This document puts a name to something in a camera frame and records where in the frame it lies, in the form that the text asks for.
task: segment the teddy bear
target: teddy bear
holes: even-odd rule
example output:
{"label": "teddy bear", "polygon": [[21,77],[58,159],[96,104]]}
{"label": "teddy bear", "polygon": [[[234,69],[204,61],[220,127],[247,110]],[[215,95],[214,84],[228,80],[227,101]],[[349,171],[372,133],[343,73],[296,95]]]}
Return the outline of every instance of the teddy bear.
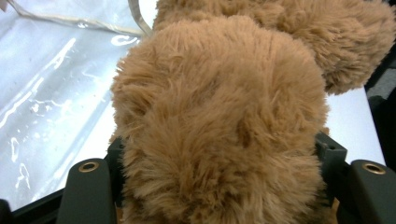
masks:
{"label": "teddy bear", "polygon": [[159,0],[111,87],[125,223],[326,223],[315,136],[362,86],[394,9],[362,0]]}

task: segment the faux fur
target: faux fur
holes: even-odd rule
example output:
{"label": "faux fur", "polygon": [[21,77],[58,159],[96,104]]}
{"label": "faux fur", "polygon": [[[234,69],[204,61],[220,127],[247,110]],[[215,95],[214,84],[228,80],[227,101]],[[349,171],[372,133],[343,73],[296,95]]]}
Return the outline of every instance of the faux fur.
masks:
{"label": "faux fur", "polygon": [[361,87],[393,45],[394,9],[381,0],[162,0],[154,27],[246,15],[301,39],[315,52],[326,91]]}
{"label": "faux fur", "polygon": [[126,223],[324,223],[325,91],[361,86],[393,9],[361,0],[160,0],[119,63]]}
{"label": "faux fur", "polygon": [[322,71],[248,17],[177,22],[131,49],[112,87],[127,223],[309,223],[322,181]]}

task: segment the brown teddy bear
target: brown teddy bear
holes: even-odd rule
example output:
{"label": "brown teddy bear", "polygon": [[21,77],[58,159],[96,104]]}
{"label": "brown teddy bear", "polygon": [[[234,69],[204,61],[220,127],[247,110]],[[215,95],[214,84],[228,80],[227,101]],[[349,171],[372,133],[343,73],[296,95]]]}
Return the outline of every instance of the brown teddy bear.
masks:
{"label": "brown teddy bear", "polygon": [[327,93],[360,87],[395,38],[362,0],[160,0],[119,63],[126,223],[325,223],[315,155]]}

